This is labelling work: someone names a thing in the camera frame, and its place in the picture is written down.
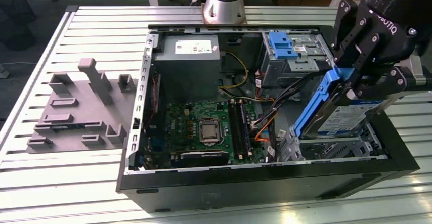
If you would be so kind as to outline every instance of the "power supply label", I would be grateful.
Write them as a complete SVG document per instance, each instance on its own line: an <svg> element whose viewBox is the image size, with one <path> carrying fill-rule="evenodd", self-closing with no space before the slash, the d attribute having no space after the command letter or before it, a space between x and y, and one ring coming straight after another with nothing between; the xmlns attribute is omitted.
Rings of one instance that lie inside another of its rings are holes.
<svg viewBox="0 0 432 224"><path fill-rule="evenodd" d="M353 100L351 105L339 106L317 130L320 135L337 135L349 132L383 100Z"/></svg>
<svg viewBox="0 0 432 224"><path fill-rule="evenodd" d="M176 54L211 54L211 40L179 40Z"/></svg>

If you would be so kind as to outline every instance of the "open computer tower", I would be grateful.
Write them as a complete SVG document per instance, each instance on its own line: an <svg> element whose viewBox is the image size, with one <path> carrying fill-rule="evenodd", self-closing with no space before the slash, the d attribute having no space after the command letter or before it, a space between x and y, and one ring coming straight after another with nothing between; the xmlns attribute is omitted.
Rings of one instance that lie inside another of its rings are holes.
<svg viewBox="0 0 432 224"><path fill-rule="evenodd" d="M385 113L348 137L291 131L335 66L331 31L149 27L117 181L145 211L341 198L419 169ZM311 73L257 138L273 100Z"/></svg>

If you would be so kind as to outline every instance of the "slotted aluminum table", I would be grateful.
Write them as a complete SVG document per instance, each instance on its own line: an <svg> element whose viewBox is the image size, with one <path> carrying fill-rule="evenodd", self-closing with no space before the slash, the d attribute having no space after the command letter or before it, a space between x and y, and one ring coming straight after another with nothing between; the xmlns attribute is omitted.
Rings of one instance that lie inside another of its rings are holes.
<svg viewBox="0 0 432 224"><path fill-rule="evenodd" d="M332 8L247 8L249 24L332 25L335 17ZM148 214L115 191L121 150L25 153L52 73L83 79L77 61L92 57L108 79L137 78L148 24L201 22L200 8L191 7L80 7L64 14L0 132L0 222L432 223L429 93L387 110L421 170L347 199Z"/></svg>

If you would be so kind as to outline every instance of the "ram slot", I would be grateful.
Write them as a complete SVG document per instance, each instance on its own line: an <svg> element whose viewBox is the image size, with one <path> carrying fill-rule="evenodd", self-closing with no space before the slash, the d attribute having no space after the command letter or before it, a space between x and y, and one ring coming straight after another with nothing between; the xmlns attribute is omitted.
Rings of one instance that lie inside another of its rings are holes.
<svg viewBox="0 0 432 224"><path fill-rule="evenodd" d="M228 115L235 157L241 160L252 155L245 110L237 101L228 102Z"/></svg>

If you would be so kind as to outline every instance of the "screw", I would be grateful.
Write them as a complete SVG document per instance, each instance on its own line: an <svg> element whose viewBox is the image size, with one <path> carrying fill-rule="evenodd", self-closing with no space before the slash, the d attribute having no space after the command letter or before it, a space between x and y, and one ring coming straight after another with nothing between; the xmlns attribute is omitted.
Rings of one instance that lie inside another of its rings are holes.
<svg viewBox="0 0 432 224"><path fill-rule="evenodd" d="M409 28L409 29L408 29L408 34L409 34L411 36L415 36L415 35L417 34L417 30L415 30L413 28Z"/></svg>

